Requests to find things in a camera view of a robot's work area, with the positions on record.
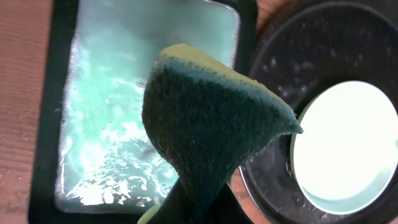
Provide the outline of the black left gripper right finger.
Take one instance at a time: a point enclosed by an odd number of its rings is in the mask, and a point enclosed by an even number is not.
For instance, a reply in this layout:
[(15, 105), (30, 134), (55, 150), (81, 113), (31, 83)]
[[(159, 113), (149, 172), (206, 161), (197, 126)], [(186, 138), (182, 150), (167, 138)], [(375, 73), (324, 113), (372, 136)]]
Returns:
[(253, 224), (228, 183), (224, 184), (212, 203), (211, 224)]

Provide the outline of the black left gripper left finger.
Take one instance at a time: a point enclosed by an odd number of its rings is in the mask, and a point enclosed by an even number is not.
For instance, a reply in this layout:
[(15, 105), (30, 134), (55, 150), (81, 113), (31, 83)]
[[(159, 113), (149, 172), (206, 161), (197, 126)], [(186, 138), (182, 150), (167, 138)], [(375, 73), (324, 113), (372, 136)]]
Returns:
[(199, 223), (199, 197), (181, 179), (172, 187), (160, 208), (149, 218), (148, 224)]

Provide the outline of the green yellow scrub sponge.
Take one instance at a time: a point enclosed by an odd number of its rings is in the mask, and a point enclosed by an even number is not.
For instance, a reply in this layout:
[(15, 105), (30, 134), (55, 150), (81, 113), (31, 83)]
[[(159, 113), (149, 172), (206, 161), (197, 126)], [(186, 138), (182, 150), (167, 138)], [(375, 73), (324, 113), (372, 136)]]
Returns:
[(198, 194), (199, 223), (211, 223), (212, 203), (240, 164), (280, 136), (303, 131), (293, 109), (263, 84), (187, 44), (160, 52), (142, 122), (157, 152)]

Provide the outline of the mint green plate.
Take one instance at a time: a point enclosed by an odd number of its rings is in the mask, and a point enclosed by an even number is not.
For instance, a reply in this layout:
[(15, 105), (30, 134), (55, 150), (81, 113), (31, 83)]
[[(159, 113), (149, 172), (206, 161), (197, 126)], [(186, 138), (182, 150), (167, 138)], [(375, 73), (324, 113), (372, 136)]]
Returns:
[(372, 204), (397, 167), (397, 112), (378, 87), (343, 82), (314, 98), (299, 116), (290, 161), (305, 198), (347, 215)]

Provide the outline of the black rectangular soapy water tray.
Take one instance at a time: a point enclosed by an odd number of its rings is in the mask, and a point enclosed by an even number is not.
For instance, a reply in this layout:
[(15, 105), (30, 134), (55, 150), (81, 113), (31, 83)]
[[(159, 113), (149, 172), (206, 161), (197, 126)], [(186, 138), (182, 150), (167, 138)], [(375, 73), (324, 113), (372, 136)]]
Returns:
[(55, 1), (29, 223), (136, 223), (177, 174), (146, 136), (142, 98), (159, 52), (186, 43), (241, 73), (255, 1)]

